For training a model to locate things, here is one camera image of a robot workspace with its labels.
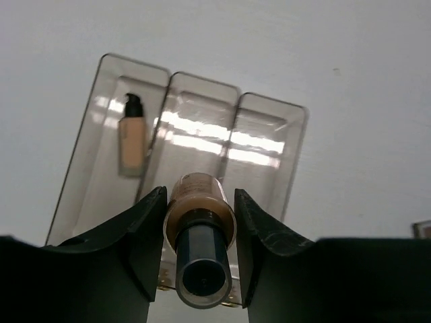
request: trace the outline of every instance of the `liquid foundation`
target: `liquid foundation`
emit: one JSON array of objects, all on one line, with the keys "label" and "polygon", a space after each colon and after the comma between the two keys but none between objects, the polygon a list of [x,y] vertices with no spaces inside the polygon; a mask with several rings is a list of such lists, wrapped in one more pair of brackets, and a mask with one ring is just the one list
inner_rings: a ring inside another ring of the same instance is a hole
[{"label": "liquid foundation", "polygon": [[125,115],[119,121],[119,174],[141,176],[147,152],[147,123],[141,98],[126,94]]},{"label": "liquid foundation", "polygon": [[183,176],[174,186],[164,234],[176,253],[178,296],[194,308],[212,308],[232,288],[226,250],[236,222],[222,185],[204,173]]}]

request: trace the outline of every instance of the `black bottle cap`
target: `black bottle cap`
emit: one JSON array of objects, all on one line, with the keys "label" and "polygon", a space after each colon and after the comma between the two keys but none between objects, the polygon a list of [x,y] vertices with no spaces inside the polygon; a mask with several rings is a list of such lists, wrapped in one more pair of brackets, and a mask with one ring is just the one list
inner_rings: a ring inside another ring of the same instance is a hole
[{"label": "black bottle cap", "polygon": [[141,103],[141,98],[133,93],[127,93],[127,102],[124,107],[124,117],[142,117],[143,116],[143,106]]}]

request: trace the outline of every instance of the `transparent container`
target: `transparent container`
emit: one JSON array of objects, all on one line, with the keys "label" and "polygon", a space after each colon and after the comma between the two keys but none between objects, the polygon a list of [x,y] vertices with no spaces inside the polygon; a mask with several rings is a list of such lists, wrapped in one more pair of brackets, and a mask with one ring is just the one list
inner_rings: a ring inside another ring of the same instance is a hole
[{"label": "transparent container", "polygon": [[[149,128],[143,176],[118,173],[118,122],[125,94],[141,97]],[[183,175],[203,172],[222,183],[231,207],[243,188],[284,220],[306,126],[306,109],[115,55],[102,58],[60,195],[48,244],[81,234],[133,205],[155,186],[172,191]],[[236,244],[228,251],[240,304]],[[159,286],[175,288],[176,256],[165,242]]]}]

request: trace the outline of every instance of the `foundation bottle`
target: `foundation bottle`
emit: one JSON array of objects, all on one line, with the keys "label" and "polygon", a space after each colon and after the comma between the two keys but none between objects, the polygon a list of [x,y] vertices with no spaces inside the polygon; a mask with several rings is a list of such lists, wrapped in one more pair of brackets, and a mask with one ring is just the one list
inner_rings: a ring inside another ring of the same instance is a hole
[{"label": "foundation bottle", "polygon": [[176,253],[176,292],[194,308],[212,308],[232,288],[227,249],[236,235],[234,213],[213,176],[183,176],[170,196],[164,234]]},{"label": "foundation bottle", "polygon": [[119,174],[141,176],[147,153],[147,123],[141,98],[126,94],[124,117],[119,121]]}]

